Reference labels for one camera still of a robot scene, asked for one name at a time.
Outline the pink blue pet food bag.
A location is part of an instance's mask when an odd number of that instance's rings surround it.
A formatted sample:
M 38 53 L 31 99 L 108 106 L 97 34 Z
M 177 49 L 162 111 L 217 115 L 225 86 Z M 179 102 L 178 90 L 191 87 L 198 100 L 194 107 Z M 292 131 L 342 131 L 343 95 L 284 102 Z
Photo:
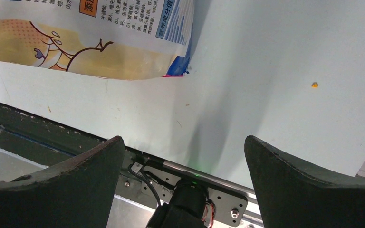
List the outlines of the pink blue pet food bag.
M 140 80 L 184 76 L 192 0 L 0 0 L 0 61 Z

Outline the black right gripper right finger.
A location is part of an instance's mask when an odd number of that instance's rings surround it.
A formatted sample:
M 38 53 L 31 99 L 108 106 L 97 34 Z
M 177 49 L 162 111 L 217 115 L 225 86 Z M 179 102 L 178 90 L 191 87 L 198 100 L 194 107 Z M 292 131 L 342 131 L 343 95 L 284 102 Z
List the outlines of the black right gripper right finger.
M 246 163 L 267 228 L 365 228 L 365 178 L 320 167 L 250 135 Z

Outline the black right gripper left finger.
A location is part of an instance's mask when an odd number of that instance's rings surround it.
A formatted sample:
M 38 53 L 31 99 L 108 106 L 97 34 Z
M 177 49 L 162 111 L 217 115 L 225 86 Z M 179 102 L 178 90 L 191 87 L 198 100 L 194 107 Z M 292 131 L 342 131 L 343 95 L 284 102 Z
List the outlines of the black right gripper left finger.
M 124 153 L 116 136 L 46 169 L 0 181 L 0 228 L 106 227 Z

